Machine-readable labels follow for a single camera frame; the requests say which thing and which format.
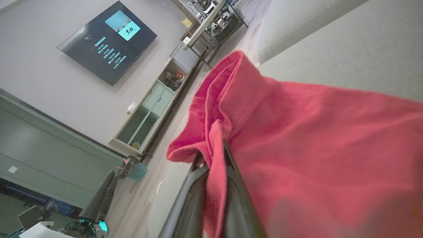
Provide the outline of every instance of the television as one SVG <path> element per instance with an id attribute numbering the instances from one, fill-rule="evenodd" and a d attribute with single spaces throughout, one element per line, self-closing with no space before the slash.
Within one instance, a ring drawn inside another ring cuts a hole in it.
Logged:
<path id="1" fill-rule="evenodd" d="M 57 48 L 114 85 L 156 36 L 118 1 Z"/>

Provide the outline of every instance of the white wall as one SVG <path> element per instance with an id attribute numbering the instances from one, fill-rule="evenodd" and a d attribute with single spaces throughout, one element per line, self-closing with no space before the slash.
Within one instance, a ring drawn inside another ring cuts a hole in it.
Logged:
<path id="1" fill-rule="evenodd" d="M 116 0 L 24 0 L 0 14 L 0 88 L 107 145 L 186 31 L 170 0 L 121 0 L 157 38 L 110 86 L 56 47 Z"/>

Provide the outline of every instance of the red fabric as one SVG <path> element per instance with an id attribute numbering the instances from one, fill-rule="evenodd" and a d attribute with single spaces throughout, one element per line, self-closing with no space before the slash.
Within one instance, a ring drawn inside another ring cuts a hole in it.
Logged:
<path id="1" fill-rule="evenodd" d="M 223 140 L 270 237 L 423 237 L 423 104 L 277 82 L 230 54 L 205 78 L 167 153 L 204 155 L 210 237 L 222 231 Z"/>

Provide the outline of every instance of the sofa cushion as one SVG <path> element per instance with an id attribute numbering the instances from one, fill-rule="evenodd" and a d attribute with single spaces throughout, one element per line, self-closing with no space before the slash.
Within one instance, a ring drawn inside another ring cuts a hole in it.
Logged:
<path id="1" fill-rule="evenodd" d="M 367 0 L 272 0 L 258 44 L 260 63 Z"/>
<path id="2" fill-rule="evenodd" d="M 422 13 L 422 0 L 370 0 L 268 60 L 260 72 L 423 102 Z"/>

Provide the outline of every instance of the wooden floor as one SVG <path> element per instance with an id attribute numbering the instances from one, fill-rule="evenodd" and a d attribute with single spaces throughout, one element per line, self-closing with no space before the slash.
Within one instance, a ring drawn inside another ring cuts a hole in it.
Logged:
<path id="1" fill-rule="evenodd" d="M 212 66 L 236 49 L 243 50 L 258 65 L 257 43 L 269 2 L 270 0 L 240 2 L 237 7 L 243 12 L 249 28 L 242 26 L 222 46 Z M 153 158 L 148 162 L 145 177 L 139 182 L 128 178 L 119 181 L 106 218 L 110 238 L 156 238 L 159 235 L 190 167 L 186 163 L 168 161 L 165 157 L 167 147 L 185 127 L 191 100 L 209 71 L 204 66 L 199 72 Z"/>

